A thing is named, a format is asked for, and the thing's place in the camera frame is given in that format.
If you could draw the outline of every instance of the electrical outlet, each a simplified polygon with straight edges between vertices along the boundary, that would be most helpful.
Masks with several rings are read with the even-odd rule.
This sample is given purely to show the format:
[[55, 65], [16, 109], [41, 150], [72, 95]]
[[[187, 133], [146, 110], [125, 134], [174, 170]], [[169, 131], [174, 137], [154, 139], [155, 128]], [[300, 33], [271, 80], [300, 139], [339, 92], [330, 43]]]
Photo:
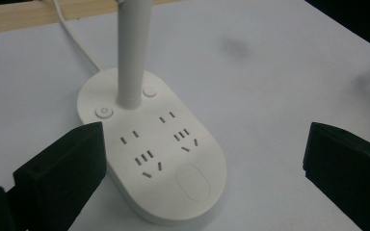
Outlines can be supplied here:
[[108, 173], [131, 207], [158, 224], [207, 212], [226, 180], [224, 153], [212, 135], [157, 76], [145, 72], [142, 104], [117, 103], [118, 71], [94, 75], [81, 89], [84, 123], [102, 121]]

